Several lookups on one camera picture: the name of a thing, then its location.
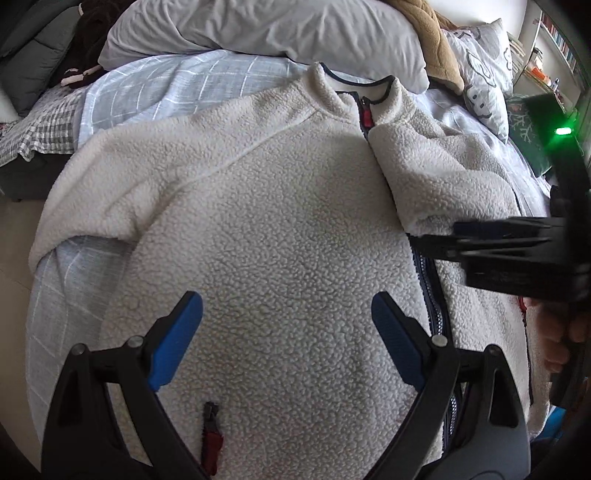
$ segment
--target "patterned pillow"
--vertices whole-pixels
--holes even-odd
[[[544,151],[542,140],[531,122],[524,102],[525,95],[514,95],[507,100],[509,136],[530,164],[536,177],[548,172],[552,164]]]
[[[506,143],[509,124],[505,97],[513,92],[513,65],[509,37],[502,21],[499,19],[480,27],[443,32],[456,55],[466,84],[466,107]]]

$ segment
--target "zipper pull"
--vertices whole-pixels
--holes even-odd
[[[374,119],[371,115],[371,109],[369,108],[369,99],[367,97],[363,97],[361,99],[361,105],[363,107],[363,117],[361,119],[361,124],[364,128],[370,129],[374,124]]]
[[[223,436],[217,425],[219,407],[207,402],[203,409],[203,443],[201,445],[201,466],[209,475],[217,473],[217,461],[223,446]]]

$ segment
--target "navy zipper tape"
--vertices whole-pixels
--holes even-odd
[[[439,275],[435,269],[432,259],[422,256],[411,245],[413,263],[417,270],[418,281],[423,291],[423,299],[429,316],[429,326],[431,335],[444,335],[449,341],[453,342],[452,327],[447,312],[447,303],[441,288]],[[453,434],[457,420],[458,400],[461,402],[462,389],[460,385],[454,388],[454,394],[450,398],[444,425],[443,425],[443,451],[449,447],[450,437]]]
[[[534,404],[534,389],[531,386],[531,357],[530,357],[530,339],[527,336],[527,312],[521,313],[523,319],[523,330],[525,332],[525,349],[527,350],[527,372],[528,372],[528,383],[530,391],[530,405]]]

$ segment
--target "green pillow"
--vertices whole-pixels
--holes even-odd
[[[525,95],[514,95],[506,102],[509,137],[530,164],[535,176],[540,177],[550,169],[552,164],[544,152],[542,140],[534,130],[524,99]]]

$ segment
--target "sherpa fleece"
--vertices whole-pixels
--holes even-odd
[[[342,90],[380,100],[367,140]],[[316,64],[284,87],[92,137],[47,199],[30,267],[74,235],[136,242],[102,346],[146,332],[186,290],[203,296],[159,397],[197,458],[203,405],[220,406],[216,479],[354,479],[415,398],[374,328],[372,296],[390,292],[430,331],[407,232],[511,215],[514,194],[476,135],[422,113],[393,77],[347,85]],[[533,348],[532,406],[517,299],[463,286],[456,265],[439,271],[456,345],[504,350],[539,430],[546,378]],[[131,438],[128,420],[122,430]],[[440,452],[438,435],[430,459]]]

